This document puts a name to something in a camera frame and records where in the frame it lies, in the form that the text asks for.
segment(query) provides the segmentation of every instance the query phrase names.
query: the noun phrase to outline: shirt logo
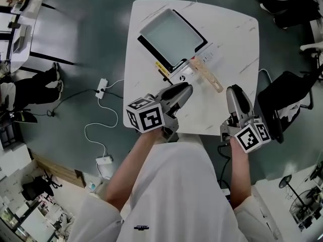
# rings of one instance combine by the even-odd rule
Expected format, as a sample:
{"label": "shirt logo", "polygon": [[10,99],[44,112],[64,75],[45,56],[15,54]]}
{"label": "shirt logo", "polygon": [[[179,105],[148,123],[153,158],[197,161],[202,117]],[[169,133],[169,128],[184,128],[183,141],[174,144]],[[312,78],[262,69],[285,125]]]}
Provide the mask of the shirt logo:
{"label": "shirt logo", "polygon": [[145,229],[149,229],[148,226],[136,226],[136,227],[133,227],[134,229],[137,229],[137,230],[145,230]]}

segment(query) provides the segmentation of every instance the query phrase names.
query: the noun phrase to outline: yellow label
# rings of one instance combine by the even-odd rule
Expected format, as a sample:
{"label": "yellow label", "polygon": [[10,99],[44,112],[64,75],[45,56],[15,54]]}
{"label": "yellow label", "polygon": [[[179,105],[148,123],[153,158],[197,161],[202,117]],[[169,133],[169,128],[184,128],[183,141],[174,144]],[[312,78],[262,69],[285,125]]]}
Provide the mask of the yellow label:
{"label": "yellow label", "polygon": [[166,70],[165,67],[162,66],[162,64],[160,62],[156,61],[155,65],[163,72],[163,74],[166,77],[169,77],[170,76],[169,72]]}

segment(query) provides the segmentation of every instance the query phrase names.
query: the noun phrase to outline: wooden handle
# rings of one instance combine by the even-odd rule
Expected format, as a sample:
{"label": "wooden handle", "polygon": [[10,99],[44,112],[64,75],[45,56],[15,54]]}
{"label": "wooden handle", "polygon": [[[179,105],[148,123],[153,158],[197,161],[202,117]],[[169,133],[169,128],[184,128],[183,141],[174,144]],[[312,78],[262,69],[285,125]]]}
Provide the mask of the wooden handle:
{"label": "wooden handle", "polygon": [[217,92],[222,92],[223,87],[221,83],[216,79],[216,77],[208,70],[205,63],[198,57],[195,56],[190,60],[190,63],[196,68],[196,70],[201,73],[215,88]]}

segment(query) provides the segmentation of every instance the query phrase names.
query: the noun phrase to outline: shirt sleeve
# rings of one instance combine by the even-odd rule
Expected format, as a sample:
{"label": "shirt sleeve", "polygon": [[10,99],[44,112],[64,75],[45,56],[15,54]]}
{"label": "shirt sleeve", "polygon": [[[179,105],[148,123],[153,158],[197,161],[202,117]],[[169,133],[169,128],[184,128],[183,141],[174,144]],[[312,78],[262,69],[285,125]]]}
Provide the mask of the shirt sleeve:
{"label": "shirt sleeve", "polygon": [[73,223],[68,242],[115,242],[122,226],[119,211],[88,195]]}
{"label": "shirt sleeve", "polygon": [[234,209],[238,226],[248,241],[274,241],[274,236],[266,225],[260,206],[253,196],[248,197]]}

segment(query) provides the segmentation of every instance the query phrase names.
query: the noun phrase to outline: forearm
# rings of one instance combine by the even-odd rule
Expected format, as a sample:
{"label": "forearm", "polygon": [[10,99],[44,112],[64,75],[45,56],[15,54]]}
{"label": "forearm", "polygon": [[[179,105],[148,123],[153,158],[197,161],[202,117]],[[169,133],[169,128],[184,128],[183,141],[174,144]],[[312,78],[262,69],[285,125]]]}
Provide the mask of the forearm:
{"label": "forearm", "polygon": [[232,176],[230,201],[233,209],[251,196],[251,181],[248,154],[232,144]]}
{"label": "forearm", "polygon": [[119,211],[130,197],[132,188],[154,142],[154,133],[142,134],[111,178],[106,189],[106,201]]}

